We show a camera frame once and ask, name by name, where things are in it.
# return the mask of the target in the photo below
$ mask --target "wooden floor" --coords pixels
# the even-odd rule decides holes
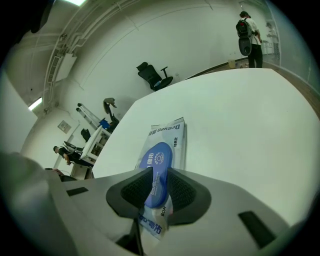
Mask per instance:
[[[238,64],[238,67],[240,67],[240,65],[242,64],[242,66],[246,68],[246,63],[248,63],[248,61],[244,60],[244,61],[239,61],[237,64]],[[305,97],[305,99],[309,102],[309,104],[315,111],[316,115],[320,119],[320,96],[310,86],[308,86],[306,83],[301,81],[298,77],[294,76],[293,74],[281,68],[278,68],[275,65],[263,62],[262,67],[266,69],[273,69],[274,71],[279,73],[281,76],[283,76],[285,79],[287,79]],[[229,66],[225,65],[225,66],[215,68],[214,70],[208,73],[229,70],[229,69],[230,69]]]

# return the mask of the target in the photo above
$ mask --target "black baseboard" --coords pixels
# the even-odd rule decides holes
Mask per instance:
[[[248,59],[248,57],[244,57],[244,58],[238,58],[238,59],[236,59],[235,61],[238,62],[238,61],[244,61],[244,60],[247,60],[247,59]],[[197,74],[195,74],[195,75],[193,75],[193,76],[188,77],[186,80],[188,80],[188,79],[190,79],[190,78],[195,78],[195,77],[201,76],[201,75],[203,75],[203,74],[205,74],[205,73],[208,73],[208,72],[210,72],[210,71],[212,71],[212,70],[215,70],[215,69],[217,69],[217,68],[223,67],[223,66],[225,66],[225,65],[228,65],[228,62],[222,63],[222,64],[217,65],[217,66],[214,66],[214,67],[210,67],[210,68],[208,68],[208,69],[206,69],[206,70],[204,70],[204,71],[201,71],[201,72],[199,72],[199,73],[197,73]]]

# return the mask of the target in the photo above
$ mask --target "white shirt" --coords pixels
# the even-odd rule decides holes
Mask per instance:
[[[245,21],[248,22],[248,24],[250,25],[252,32],[258,30],[257,24],[252,18],[246,18]],[[250,41],[253,45],[261,45],[259,38],[256,35],[253,35],[253,38],[252,36],[250,36]]]
[[[278,43],[279,43],[279,41],[278,41],[278,35],[277,35],[277,32],[276,32],[276,30],[275,30],[274,27],[273,27],[273,28],[269,28],[269,34],[272,36],[272,37],[271,37],[272,42],[273,42],[274,44],[278,44]]]

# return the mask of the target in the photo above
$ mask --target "circular logo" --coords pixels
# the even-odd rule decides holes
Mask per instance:
[[[162,152],[158,152],[155,154],[154,162],[156,165],[161,165],[165,159],[165,155]]]

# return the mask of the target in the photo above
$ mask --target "chair backrest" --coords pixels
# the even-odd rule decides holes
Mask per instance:
[[[154,89],[155,84],[162,80],[161,76],[158,75],[152,65],[147,65],[144,69],[138,72],[138,75],[149,83],[152,90]]]

